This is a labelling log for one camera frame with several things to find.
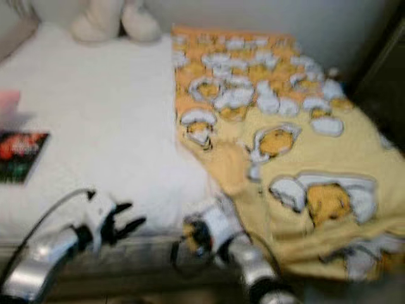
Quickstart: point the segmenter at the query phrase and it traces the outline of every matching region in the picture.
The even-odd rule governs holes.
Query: yellow blanket
[[[177,132],[285,271],[403,263],[405,161],[289,35],[173,29]]]

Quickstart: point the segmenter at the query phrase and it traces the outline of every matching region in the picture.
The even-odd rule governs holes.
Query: white mattress
[[[51,138],[23,186],[0,185],[0,241],[21,239],[57,199],[90,186],[134,207],[123,221],[147,216],[140,234],[178,232],[186,213],[204,208],[212,182],[175,139],[174,80],[168,36],[153,45],[126,39],[74,42],[44,23],[0,65],[0,89],[19,89],[10,129]],[[54,229],[82,219],[84,199],[57,211]]]

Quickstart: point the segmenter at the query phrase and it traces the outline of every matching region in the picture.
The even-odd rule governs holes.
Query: white stuffed animal
[[[102,42],[118,36],[120,20],[135,41],[160,38],[159,24],[144,7],[144,0],[90,0],[84,14],[72,24],[72,36],[82,42]]]

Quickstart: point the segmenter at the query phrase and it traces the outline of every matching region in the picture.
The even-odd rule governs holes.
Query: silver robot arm
[[[145,222],[145,218],[139,218],[120,231],[115,229],[114,216],[131,206],[116,205],[107,196],[97,194],[78,227],[69,226],[36,239],[0,286],[0,304],[41,303],[67,261],[88,247],[97,253],[102,243],[115,244]]]
[[[219,266],[234,266],[240,271],[251,304],[300,303],[240,226],[228,198],[218,198],[210,209],[187,217],[185,226],[191,231],[192,250],[215,253]]]

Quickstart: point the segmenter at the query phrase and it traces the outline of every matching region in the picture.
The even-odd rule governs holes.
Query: book
[[[23,184],[48,133],[0,131],[0,183]]]

